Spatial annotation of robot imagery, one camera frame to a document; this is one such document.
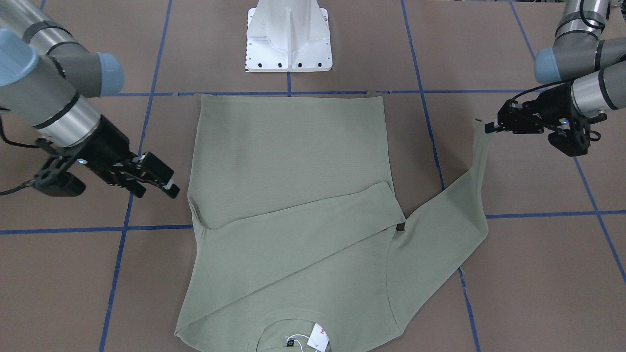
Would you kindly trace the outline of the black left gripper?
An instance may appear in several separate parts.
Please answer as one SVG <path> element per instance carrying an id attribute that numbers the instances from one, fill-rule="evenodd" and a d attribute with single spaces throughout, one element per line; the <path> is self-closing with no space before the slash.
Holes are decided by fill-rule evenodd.
<path id="1" fill-rule="evenodd" d="M 543 133 L 544 129 L 565 134 L 565 126 L 573 126 L 580 114 L 573 107 L 572 82 L 556 82 L 526 90 L 505 101 L 495 122 L 486 123 L 485 134 L 512 132 L 514 134 Z M 518 98 L 541 88 L 536 99 L 519 102 Z"/>

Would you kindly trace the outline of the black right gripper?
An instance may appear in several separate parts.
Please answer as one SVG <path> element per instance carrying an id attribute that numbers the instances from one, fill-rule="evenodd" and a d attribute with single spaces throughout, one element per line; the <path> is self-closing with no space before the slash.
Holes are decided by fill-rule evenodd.
<path id="1" fill-rule="evenodd" d="M 88 169 L 107 184 L 127 189 L 135 198 L 143 198 L 145 184 L 161 189 L 171 199 L 179 196 L 174 170 L 152 152 L 131 152 L 128 137 L 103 115 L 80 147 L 79 158 L 86 161 Z"/>

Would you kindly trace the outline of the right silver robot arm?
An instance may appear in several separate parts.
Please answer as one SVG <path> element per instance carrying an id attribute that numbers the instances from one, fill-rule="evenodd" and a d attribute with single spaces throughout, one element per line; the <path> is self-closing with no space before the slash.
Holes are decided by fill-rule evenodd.
<path id="1" fill-rule="evenodd" d="M 176 198 L 174 170 L 151 152 L 133 153 L 128 137 L 89 102 L 123 89 L 118 59 L 88 51 L 29 0 L 3 0 L 0 7 L 1 109 L 27 121 L 40 134 L 30 149 L 49 155 L 31 180 L 1 194 L 32 187 L 76 197 L 85 184 L 69 170 L 80 163 L 137 198 L 146 184 Z"/>

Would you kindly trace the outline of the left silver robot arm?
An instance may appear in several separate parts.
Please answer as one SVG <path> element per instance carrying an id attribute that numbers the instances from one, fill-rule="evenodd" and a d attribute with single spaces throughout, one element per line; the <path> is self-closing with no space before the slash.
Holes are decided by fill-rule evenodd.
<path id="1" fill-rule="evenodd" d="M 625 107 L 625 39 L 602 40 L 608 0 L 568 0 L 551 47 L 535 57 L 535 78 L 545 89 L 536 100 L 508 100 L 486 133 L 571 136 L 591 119 Z"/>

